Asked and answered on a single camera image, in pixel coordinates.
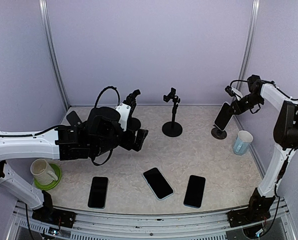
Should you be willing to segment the black pole phone stand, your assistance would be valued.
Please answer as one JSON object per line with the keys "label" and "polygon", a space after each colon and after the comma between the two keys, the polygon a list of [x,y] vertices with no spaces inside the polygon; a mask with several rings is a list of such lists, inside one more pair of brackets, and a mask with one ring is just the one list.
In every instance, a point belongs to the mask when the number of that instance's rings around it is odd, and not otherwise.
{"label": "black pole phone stand", "polygon": [[176,95],[176,89],[173,87],[167,95],[163,95],[164,102],[168,103],[170,100],[173,102],[172,119],[171,121],[163,124],[162,132],[164,135],[174,138],[182,134],[183,128],[178,122],[175,121],[180,98]]}
{"label": "black pole phone stand", "polygon": [[130,109],[128,119],[127,119],[127,129],[130,131],[137,131],[141,127],[141,122],[139,119],[132,117],[132,114],[136,108],[136,97],[140,95],[141,92],[139,89],[135,90],[134,92],[130,93],[126,99],[122,102],[123,104],[127,105]]}

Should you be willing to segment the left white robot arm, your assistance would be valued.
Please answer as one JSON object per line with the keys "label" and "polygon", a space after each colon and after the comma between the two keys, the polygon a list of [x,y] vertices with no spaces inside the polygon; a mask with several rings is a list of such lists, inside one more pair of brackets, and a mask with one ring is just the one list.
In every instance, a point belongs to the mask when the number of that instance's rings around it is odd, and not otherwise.
{"label": "left white robot arm", "polygon": [[51,195],[15,174],[6,161],[91,159],[97,166],[97,157],[105,153],[112,155],[117,147],[138,152],[148,135],[148,130],[141,128],[139,119],[132,116],[140,94],[136,89],[124,101],[119,100],[115,108],[95,105],[84,122],[72,111],[66,117],[68,125],[56,125],[39,132],[0,131],[0,185],[38,211],[46,221],[55,222],[59,212],[53,207]]}

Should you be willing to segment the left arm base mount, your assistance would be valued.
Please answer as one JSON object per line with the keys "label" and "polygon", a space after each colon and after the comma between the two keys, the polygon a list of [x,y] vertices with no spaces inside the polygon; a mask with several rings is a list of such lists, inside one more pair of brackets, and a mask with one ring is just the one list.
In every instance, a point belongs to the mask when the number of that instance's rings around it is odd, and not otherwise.
{"label": "left arm base mount", "polygon": [[42,190],[42,194],[42,207],[33,210],[32,218],[44,223],[71,229],[75,221],[76,213],[54,208],[51,195],[45,190]]}

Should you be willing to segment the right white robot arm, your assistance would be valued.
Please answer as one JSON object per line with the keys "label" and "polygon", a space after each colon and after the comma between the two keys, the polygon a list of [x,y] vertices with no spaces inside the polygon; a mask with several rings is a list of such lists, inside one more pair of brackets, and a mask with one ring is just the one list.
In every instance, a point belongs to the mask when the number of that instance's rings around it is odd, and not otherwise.
{"label": "right white robot arm", "polygon": [[256,202],[244,211],[246,220],[255,222],[264,213],[260,202],[275,199],[280,180],[298,149],[298,99],[286,95],[273,81],[262,80],[258,75],[250,76],[245,82],[248,95],[242,95],[231,84],[225,88],[236,98],[229,107],[231,114],[240,115],[266,102],[279,112],[273,130],[275,145],[271,162],[253,196]]}

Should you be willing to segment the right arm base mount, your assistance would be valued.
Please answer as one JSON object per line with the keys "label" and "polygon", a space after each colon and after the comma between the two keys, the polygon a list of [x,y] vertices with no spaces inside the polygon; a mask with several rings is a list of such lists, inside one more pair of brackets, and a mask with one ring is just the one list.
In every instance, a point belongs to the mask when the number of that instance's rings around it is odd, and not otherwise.
{"label": "right arm base mount", "polygon": [[270,208],[276,197],[264,197],[253,195],[249,200],[247,208],[231,210],[227,213],[231,228],[248,225],[269,219],[271,217]]}

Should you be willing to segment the folding plate phone stand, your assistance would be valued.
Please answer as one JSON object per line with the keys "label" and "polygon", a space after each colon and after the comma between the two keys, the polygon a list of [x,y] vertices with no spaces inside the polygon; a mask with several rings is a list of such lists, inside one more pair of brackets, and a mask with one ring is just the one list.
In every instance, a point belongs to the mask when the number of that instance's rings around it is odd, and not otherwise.
{"label": "folding plate phone stand", "polygon": [[76,113],[76,111],[71,111],[67,116],[66,116],[66,120],[68,121],[68,123],[73,126],[73,127],[77,127],[77,128],[84,128],[85,124],[84,122],[80,119],[80,117],[78,116],[78,114]]}
{"label": "folding plate phone stand", "polygon": [[215,126],[211,130],[211,135],[218,140],[224,140],[227,137],[227,132]]}

